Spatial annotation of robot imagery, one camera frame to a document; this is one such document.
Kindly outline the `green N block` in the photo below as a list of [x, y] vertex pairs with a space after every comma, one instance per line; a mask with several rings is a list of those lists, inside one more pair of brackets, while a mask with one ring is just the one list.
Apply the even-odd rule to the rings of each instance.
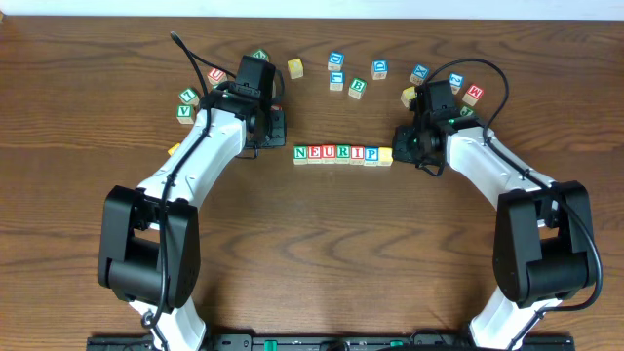
[[308, 164], [308, 149], [305, 145], [295, 145], [292, 148], [292, 160], [295, 165]]

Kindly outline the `blue P block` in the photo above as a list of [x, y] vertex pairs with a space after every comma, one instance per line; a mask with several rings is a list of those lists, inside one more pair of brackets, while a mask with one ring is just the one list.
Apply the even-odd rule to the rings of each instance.
[[379, 163], [379, 148], [366, 146], [365, 149], [364, 165], [369, 167], [376, 167]]

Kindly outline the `red E block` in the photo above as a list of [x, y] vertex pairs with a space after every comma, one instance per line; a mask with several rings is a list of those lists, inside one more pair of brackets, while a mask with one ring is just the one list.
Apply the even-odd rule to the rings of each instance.
[[307, 146], [307, 163], [308, 164], [322, 164], [322, 146], [321, 145], [308, 145]]

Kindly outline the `red I block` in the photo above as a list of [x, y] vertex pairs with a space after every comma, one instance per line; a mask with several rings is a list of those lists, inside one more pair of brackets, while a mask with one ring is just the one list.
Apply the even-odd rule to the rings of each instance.
[[350, 146], [350, 165], [362, 166], [365, 164], [365, 147], [361, 145]]

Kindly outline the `green R block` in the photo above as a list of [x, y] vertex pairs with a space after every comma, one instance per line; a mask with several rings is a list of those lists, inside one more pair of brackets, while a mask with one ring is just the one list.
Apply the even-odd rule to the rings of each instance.
[[336, 164], [349, 164], [351, 160], [351, 146], [348, 144], [338, 144], [336, 146]]

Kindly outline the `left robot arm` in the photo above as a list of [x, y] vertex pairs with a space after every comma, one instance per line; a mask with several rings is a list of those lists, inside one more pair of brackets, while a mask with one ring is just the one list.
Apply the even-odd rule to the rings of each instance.
[[208, 334], [192, 292], [201, 265], [199, 210], [243, 151], [286, 143], [277, 109], [284, 81], [270, 62], [244, 56], [238, 74], [200, 98], [189, 134], [137, 187], [105, 198], [98, 253], [101, 286], [140, 314], [146, 336], [92, 337], [90, 350], [199, 350]]

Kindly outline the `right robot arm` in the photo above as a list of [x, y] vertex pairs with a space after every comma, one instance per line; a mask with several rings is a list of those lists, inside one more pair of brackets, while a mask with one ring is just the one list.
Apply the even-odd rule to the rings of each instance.
[[463, 114], [447, 81], [425, 83], [408, 100], [414, 118], [396, 129], [395, 160], [431, 176], [464, 175], [496, 211], [492, 267], [497, 288], [469, 324], [474, 346], [518, 350], [549, 312], [585, 288], [592, 305], [603, 269], [594, 242], [586, 188], [557, 182], [514, 155], [476, 114]]

